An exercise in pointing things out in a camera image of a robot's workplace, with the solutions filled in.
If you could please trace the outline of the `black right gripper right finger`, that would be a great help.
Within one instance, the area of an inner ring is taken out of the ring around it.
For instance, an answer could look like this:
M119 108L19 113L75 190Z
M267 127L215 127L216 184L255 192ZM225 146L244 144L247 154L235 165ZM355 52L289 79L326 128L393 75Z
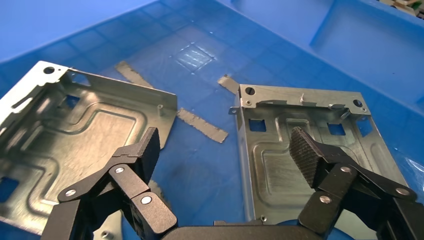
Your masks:
M291 130L289 153L314 193L298 225L325 240L342 211L355 214L379 240L421 240L424 206L409 187L361 167L340 147Z

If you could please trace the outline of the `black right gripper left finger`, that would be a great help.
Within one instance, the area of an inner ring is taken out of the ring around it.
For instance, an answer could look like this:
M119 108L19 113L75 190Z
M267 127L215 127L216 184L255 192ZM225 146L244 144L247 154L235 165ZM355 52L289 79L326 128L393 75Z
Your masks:
M160 136L149 127L137 143L119 147L95 173L64 188L48 217L43 240L90 240L107 217L121 211L142 240L159 240L177 217L148 183L160 155Z

